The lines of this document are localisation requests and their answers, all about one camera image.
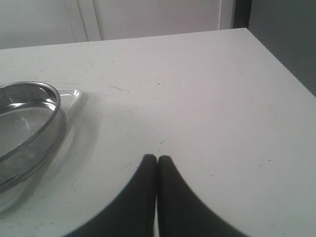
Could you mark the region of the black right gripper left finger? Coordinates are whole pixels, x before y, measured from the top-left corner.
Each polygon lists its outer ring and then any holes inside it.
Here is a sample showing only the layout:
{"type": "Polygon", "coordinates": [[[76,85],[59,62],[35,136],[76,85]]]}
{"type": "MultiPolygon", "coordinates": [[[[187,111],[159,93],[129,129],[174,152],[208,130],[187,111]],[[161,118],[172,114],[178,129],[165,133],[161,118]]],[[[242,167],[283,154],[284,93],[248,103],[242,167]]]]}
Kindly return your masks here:
{"type": "Polygon", "coordinates": [[[157,195],[157,158],[144,155],[119,195],[69,237],[152,237],[157,195]]]}

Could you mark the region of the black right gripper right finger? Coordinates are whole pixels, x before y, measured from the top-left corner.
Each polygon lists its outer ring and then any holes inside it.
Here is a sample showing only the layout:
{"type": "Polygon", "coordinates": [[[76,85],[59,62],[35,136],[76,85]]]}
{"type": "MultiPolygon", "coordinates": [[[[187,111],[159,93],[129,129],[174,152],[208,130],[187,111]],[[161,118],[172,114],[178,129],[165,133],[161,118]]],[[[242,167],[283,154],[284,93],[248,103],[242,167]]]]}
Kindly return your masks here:
{"type": "Polygon", "coordinates": [[[158,159],[158,230],[161,237],[244,237],[209,209],[169,156],[158,159]]]}

